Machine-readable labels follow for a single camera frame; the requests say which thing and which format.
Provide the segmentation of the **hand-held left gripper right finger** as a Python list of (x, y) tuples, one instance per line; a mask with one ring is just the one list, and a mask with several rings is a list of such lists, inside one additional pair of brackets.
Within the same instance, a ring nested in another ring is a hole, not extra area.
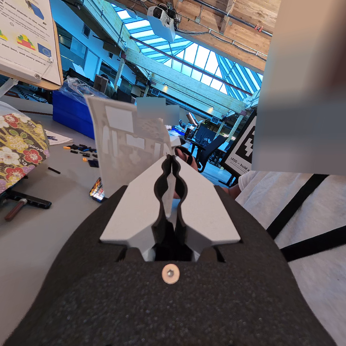
[(180, 197), (175, 232), (197, 261), (206, 248), (238, 243), (241, 238), (216, 186), (179, 157), (172, 157)]

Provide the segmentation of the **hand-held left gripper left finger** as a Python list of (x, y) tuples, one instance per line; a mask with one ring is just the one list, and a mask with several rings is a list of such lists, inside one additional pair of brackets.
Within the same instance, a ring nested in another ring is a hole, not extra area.
[(173, 203), (172, 155), (160, 158), (125, 189), (100, 237), (103, 243), (137, 248), (145, 261), (165, 237)]

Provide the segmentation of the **lego sticker sheet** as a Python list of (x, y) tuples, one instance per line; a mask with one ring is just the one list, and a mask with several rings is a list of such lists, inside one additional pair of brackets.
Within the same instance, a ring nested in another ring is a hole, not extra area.
[(85, 96), (106, 198), (128, 185), (161, 157), (172, 154), (165, 101), (145, 97), (139, 105)]

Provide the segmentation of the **pile of black lego pins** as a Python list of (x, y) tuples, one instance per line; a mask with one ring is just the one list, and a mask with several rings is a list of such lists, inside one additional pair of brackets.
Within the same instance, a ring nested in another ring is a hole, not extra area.
[(86, 145), (67, 145), (63, 149), (69, 150), (71, 153), (80, 154), (84, 162), (87, 162), (90, 167), (99, 168), (97, 150)]

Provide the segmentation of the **brown lego axle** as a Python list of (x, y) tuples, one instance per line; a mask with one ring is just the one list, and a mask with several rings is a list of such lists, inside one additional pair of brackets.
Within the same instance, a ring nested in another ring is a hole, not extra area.
[(25, 198), (20, 199), (17, 202), (16, 206), (13, 207), (11, 209), (11, 211), (5, 216), (5, 218), (4, 218), (5, 221), (6, 222), (12, 221), (15, 218), (15, 216), (19, 213), (19, 211), (22, 209), (22, 207), (27, 204), (27, 202), (28, 202), (28, 200)]

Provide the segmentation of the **person's right hand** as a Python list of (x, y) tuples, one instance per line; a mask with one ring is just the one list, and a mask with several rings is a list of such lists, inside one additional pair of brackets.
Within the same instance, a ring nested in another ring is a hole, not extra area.
[[(179, 157), (182, 161), (184, 161), (185, 163), (187, 163), (191, 168), (193, 168), (198, 174), (198, 166), (197, 163), (195, 161), (195, 158), (193, 157), (193, 155), (188, 151), (188, 149), (186, 149), (183, 146), (176, 146), (174, 148), (174, 154), (177, 157)], [(184, 189), (183, 189), (183, 184), (181, 182), (180, 179), (176, 178), (176, 182), (175, 182), (175, 191), (174, 191), (174, 199), (181, 199), (181, 197), (184, 195)]]

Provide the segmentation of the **black office chair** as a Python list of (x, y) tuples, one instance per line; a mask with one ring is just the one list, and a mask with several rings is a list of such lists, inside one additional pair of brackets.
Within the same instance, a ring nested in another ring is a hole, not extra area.
[(198, 166), (198, 172), (202, 173), (205, 169), (205, 166), (207, 164), (207, 161), (211, 154), (220, 147), (223, 143), (226, 142), (226, 137), (219, 135), (216, 139), (214, 139), (211, 143), (203, 147), (201, 144), (198, 144), (194, 140), (190, 140), (190, 143), (192, 144), (192, 150), (191, 153), (194, 152), (195, 147), (197, 147), (197, 154), (195, 157), (197, 166)]

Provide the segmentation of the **framed marker sign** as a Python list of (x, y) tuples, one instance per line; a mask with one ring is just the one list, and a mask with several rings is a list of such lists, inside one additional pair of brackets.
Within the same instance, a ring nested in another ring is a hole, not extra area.
[(256, 119), (257, 109), (254, 109), (239, 135), (236, 137), (236, 140), (220, 162), (220, 165), (235, 178), (239, 178), (252, 168)]

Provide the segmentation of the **black chest harness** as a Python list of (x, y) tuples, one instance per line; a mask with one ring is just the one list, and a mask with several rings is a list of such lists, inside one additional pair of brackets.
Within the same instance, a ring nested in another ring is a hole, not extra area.
[[(290, 202), (267, 228), (273, 240), (280, 234), (303, 202), (328, 177), (327, 174), (313, 174), (300, 188)], [(281, 249), (287, 262), (325, 252), (346, 244), (346, 226), (342, 226), (309, 239), (291, 244)]]

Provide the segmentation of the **blue plastic crate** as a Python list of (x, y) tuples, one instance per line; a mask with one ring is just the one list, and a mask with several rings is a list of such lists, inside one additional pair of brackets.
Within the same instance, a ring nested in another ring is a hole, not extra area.
[(54, 121), (94, 139), (92, 117), (83, 98), (55, 90), (52, 103)]

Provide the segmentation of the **crinkled plastic bag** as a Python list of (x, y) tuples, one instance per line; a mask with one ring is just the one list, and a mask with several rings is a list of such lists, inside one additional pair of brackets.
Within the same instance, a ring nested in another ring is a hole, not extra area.
[(67, 76), (65, 82), (67, 82), (70, 89), (79, 95), (83, 96), (93, 94), (93, 88), (79, 78)]

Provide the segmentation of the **ceiling projector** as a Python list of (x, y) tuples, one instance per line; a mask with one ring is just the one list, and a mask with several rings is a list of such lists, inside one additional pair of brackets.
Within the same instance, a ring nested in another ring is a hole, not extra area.
[(176, 11), (171, 6), (162, 3), (149, 7), (147, 20), (155, 35), (170, 43), (174, 41), (179, 22)]

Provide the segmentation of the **instruction board on stand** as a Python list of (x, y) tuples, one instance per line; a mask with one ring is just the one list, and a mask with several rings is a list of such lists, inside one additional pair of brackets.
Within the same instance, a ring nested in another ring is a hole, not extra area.
[(0, 1), (0, 73), (46, 90), (62, 86), (50, 1)]

